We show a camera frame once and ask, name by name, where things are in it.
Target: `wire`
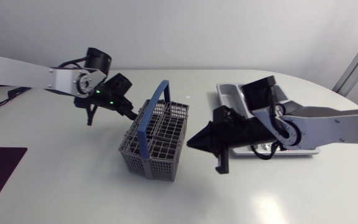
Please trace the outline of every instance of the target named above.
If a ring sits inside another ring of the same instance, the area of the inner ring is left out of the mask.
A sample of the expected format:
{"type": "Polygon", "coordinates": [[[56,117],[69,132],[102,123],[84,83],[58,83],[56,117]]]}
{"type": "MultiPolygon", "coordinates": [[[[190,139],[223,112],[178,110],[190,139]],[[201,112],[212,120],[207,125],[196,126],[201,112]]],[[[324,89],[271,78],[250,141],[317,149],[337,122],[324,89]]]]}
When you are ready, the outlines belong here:
{"type": "Polygon", "coordinates": [[[20,94],[24,93],[25,91],[30,90],[30,88],[26,88],[26,87],[19,87],[16,88],[14,90],[10,90],[7,94],[8,94],[8,98],[6,100],[2,100],[0,102],[0,106],[5,105],[7,102],[13,100],[15,97],[19,96],[20,94]]]}
{"type": "Polygon", "coordinates": [[[59,68],[63,68],[63,67],[66,67],[67,65],[75,65],[77,66],[78,68],[81,68],[81,66],[79,66],[77,63],[78,62],[83,62],[85,61],[86,59],[88,59],[89,56],[85,56],[83,58],[79,58],[79,59],[75,59],[75,60],[71,60],[71,61],[68,61],[68,62],[63,62],[61,65],[59,65],[58,67],[59,68]]]}

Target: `gray plastic basket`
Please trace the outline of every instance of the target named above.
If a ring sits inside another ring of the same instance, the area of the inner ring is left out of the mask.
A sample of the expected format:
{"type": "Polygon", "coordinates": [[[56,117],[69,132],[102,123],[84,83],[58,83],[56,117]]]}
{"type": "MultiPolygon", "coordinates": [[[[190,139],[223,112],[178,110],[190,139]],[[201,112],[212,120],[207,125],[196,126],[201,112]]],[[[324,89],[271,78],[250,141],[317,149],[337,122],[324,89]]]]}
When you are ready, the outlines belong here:
{"type": "Polygon", "coordinates": [[[149,179],[175,180],[188,108],[170,101],[168,81],[164,80],[139,110],[119,148],[130,172],[149,179]],[[165,100],[158,100],[162,91],[165,100]]]}

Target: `metal tray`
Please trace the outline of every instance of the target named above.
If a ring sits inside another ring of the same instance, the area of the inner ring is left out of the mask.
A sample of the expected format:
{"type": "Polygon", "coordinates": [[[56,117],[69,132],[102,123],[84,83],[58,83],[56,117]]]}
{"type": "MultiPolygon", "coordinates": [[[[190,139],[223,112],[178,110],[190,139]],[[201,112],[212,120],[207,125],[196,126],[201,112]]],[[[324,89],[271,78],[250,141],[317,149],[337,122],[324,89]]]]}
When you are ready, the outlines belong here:
{"type": "MultiPolygon", "coordinates": [[[[244,94],[240,91],[240,87],[245,85],[245,83],[218,83],[216,84],[216,88],[219,93],[219,102],[221,105],[227,106],[229,108],[233,108],[237,113],[245,116],[246,118],[251,118],[253,115],[248,111],[244,94]]],[[[283,90],[280,86],[274,86],[277,98],[279,101],[288,100],[283,90]]],[[[254,152],[252,152],[249,146],[245,147],[237,147],[231,149],[232,153],[236,156],[255,156],[254,152]]],[[[257,151],[262,154],[270,154],[270,145],[269,144],[261,144],[257,146],[257,151]]],[[[279,151],[277,150],[276,156],[301,156],[301,155],[315,155],[320,152],[320,149],[317,147],[316,149],[301,149],[301,150],[287,150],[287,151],[279,151]]]]}

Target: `basket handle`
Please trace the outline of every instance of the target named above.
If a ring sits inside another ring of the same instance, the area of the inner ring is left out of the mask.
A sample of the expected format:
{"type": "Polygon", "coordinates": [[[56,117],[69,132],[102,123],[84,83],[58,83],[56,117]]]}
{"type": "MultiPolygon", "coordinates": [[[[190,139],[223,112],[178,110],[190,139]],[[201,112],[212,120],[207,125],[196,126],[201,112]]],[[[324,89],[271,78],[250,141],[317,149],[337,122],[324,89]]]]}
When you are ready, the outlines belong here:
{"type": "Polygon", "coordinates": [[[149,101],[149,104],[144,111],[142,120],[140,121],[139,127],[137,128],[137,137],[139,139],[139,149],[141,158],[148,159],[149,158],[149,150],[147,149],[147,137],[146,137],[146,128],[150,123],[150,120],[153,115],[153,110],[155,105],[157,105],[158,99],[164,92],[164,100],[165,102],[170,102],[170,94],[169,94],[169,81],[163,80],[161,84],[158,86],[156,91],[153,94],[153,97],[149,101]]]}

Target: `white table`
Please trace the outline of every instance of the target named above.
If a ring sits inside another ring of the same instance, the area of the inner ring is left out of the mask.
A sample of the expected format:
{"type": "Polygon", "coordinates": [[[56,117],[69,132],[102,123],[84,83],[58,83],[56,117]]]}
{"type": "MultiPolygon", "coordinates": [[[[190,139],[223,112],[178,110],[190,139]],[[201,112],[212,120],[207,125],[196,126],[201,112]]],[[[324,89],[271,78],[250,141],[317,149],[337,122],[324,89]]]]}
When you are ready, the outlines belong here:
{"type": "MultiPolygon", "coordinates": [[[[275,75],[301,105],[358,108],[299,78],[255,70],[125,70],[136,108],[163,80],[190,105],[185,141],[219,106],[216,84],[275,75]]],[[[118,152],[132,121],[100,108],[92,127],[73,98],[30,90],[0,108],[0,146],[28,147],[0,193],[0,223],[358,223],[358,144],[310,157],[231,158],[183,147],[174,182],[129,173],[118,152]]]]}

